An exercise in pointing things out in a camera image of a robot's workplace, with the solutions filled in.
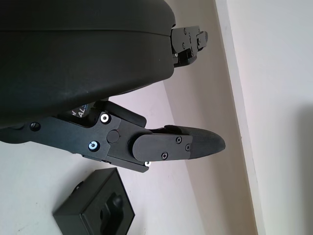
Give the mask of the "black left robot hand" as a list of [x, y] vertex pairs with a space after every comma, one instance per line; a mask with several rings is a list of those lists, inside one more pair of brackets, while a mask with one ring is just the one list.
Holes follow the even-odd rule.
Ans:
[[3, 0], [0, 140], [35, 142], [145, 172], [225, 149], [211, 131], [166, 125], [109, 98], [170, 78], [208, 41], [163, 0]]

